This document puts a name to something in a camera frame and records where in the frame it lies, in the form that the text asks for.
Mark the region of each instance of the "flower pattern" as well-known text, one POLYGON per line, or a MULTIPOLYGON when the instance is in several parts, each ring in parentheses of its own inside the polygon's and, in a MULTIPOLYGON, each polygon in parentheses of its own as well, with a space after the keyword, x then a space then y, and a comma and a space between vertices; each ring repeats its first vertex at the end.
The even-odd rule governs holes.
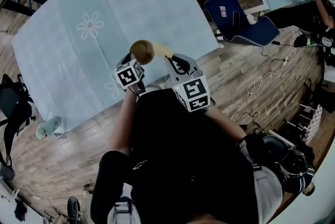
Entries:
POLYGON ((98 37, 98 31, 96 29, 104 26, 103 21, 97 20, 98 17, 99 12, 94 12, 91 17, 87 13, 83 14, 84 22, 77 25, 77 30, 83 31, 81 35, 83 40, 87 38, 88 34, 90 34, 92 38, 98 37))
POLYGON ((119 86, 119 84, 115 81, 114 79, 114 74, 113 72, 111 72, 109 74, 109 78, 110 78, 110 82, 105 84, 105 88, 107 90, 111 91, 111 98, 114 100, 117 98, 117 96, 120 94, 120 89, 121 87, 119 86))

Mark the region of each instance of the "light blue tablecloth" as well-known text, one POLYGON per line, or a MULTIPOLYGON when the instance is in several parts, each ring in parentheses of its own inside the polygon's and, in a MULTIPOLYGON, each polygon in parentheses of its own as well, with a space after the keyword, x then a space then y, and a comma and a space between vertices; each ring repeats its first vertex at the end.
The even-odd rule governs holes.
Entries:
MULTIPOLYGON (((113 69, 141 39, 194 59, 217 48, 196 0, 48 0, 13 44, 42 117, 67 132, 123 99, 113 69)), ((146 84, 168 73, 158 57, 143 67, 146 84)))

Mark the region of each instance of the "person in background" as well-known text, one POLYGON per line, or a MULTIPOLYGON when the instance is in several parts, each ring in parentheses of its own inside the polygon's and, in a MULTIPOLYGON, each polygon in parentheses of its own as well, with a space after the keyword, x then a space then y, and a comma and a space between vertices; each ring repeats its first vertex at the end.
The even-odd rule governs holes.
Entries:
POLYGON ((265 14, 278 28, 296 26, 303 31, 323 33, 334 29, 335 8, 325 7, 322 0, 289 8, 280 8, 265 14))
POLYGON ((189 113, 171 89, 138 100, 127 89, 99 164, 92 220, 113 223, 108 214, 128 183, 142 224, 266 223, 282 188, 274 174, 266 191, 258 188, 258 194, 271 188, 281 197, 260 218, 253 166, 237 146, 245 136, 213 104, 189 113))

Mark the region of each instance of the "white wall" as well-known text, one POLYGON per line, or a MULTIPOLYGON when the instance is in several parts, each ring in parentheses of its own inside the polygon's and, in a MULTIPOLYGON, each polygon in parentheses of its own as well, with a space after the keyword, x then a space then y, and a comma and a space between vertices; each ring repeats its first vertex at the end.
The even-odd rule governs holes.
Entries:
POLYGON ((15 217, 15 208, 16 203, 11 203, 6 198, 1 199, 0 193, 0 222, 2 224, 43 224, 43 218, 30 207, 27 207, 26 221, 20 222, 15 217))
POLYGON ((271 224, 314 224, 327 217, 335 207, 335 143, 315 176, 315 191, 306 197, 299 195, 271 224))

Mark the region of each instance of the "blue folding chair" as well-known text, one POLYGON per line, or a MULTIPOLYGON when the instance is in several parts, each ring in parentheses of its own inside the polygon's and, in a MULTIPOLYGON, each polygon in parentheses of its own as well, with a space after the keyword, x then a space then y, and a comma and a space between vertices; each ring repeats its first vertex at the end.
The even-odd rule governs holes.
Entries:
POLYGON ((205 7, 223 38, 229 42, 262 47, 279 35, 279 30, 266 16, 251 25, 237 0, 208 0, 205 7), (220 6, 225 7, 227 17, 221 16, 220 6))

